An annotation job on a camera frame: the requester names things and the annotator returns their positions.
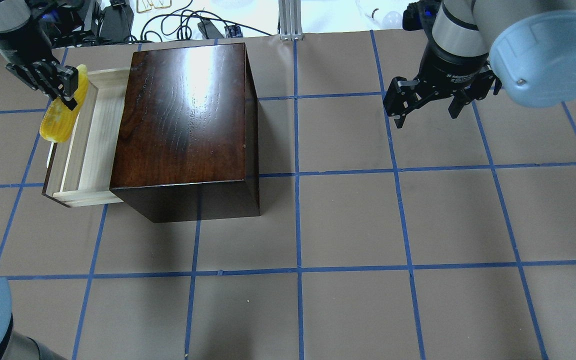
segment black cable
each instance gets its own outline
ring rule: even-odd
[[[180,10],[187,9],[190,5],[192,5],[192,3],[193,3],[193,0],[190,0],[190,2],[188,2],[187,5],[185,5],[184,7],[181,7],[181,9],[176,9],[176,10],[174,10],[174,11],[173,11],[172,13],[170,13],[170,14],[174,14],[174,13],[180,11]],[[153,16],[153,17],[149,18],[148,21],[146,21],[146,23],[144,23],[143,27],[141,28],[141,32],[140,32],[139,38],[140,38],[142,41],[144,40],[144,32],[146,32],[146,27],[148,27],[148,24],[150,24],[151,21],[153,21],[154,19],[158,19],[158,18],[164,18],[164,17],[165,17],[165,18],[168,18],[168,17],[170,16],[170,14],[158,14],[158,15],[156,15],[156,16]]]
[[[145,38],[146,40],[147,40],[147,38],[148,38],[148,33],[153,33],[153,34],[157,35],[157,37],[159,38],[159,42],[160,42],[160,43],[163,43],[163,42],[164,42],[164,39],[162,39],[162,35],[160,35],[157,31],[153,31],[153,30],[147,30],[146,32],[144,32],[143,36],[144,36],[144,38]]]
[[[190,7],[190,5],[192,5],[192,3],[193,3],[193,0],[190,0],[190,2],[188,2],[188,4],[186,6],[181,7],[179,9],[176,9],[176,10],[172,11],[171,13],[158,14],[158,15],[153,16],[152,18],[148,19],[148,21],[146,21],[143,28],[141,29],[140,40],[145,41],[146,40],[146,33],[148,33],[148,32],[153,32],[153,33],[157,34],[160,38],[163,39],[163,37],[158,32],[156,32],[155,30],[149,30],[146,32],[146,27],[148,27],[148,25],[153,20],[160,19],[160,18],[162,18],[162,20],[159,24],[159,29],[161,31],[161,34],[163,34],[164,36],[167,36],[167,37],[175,35],[177,40],[190,40],[190,38],[192,37],[193,31],[192,31],[192,28],[190,26],[190,19],[191,18],[211,20],[211,21],[220,21],[226,27],[228,27],[229,24],[232,24],[232,25],[237,25],[237,26],[242,27],[242,28],[253,30],[254,32],[258,32],[260,34],[272,36],[272,34],[270,34],[269,32],[265,32],[263,30],[254,28],[252,26],[244,25],[242,23],[234,22],[231,20],[225,20],[225,19],[221,18],[221,16],[219,16],[215,13],[212,13],[210,11],[205,11],[205,10],[193,11],[193,10],[190,10],[190,9],[188,9],[188,7]],[[213,16],[213,17],[202,16],[201,14],[209,14],[210,16]],[[169,18],[179,18],[180,24],[176,29],[172,30],[172,32],[165,32],[163,23]]]
[[[128,21],[128,14],[126,13],[126,9],[124,8],[124,5],[119,5],[119,7],[121,8],[121,12],[123,13],[123,18],[126,19],[126,31],[128,31],[128,36],[126,37],[132,37],[133,36],[133,31],[131,29],[130,26],[130,21]]]

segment open drawer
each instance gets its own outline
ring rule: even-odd
[[[52,146],[42,194],[66,207],[122,200],[110,192],[130,68],[90,71],[70,139]]]

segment dark wooden box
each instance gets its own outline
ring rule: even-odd
[[[259,216],[243,43],[135,52],[110,191],[153,223]]]

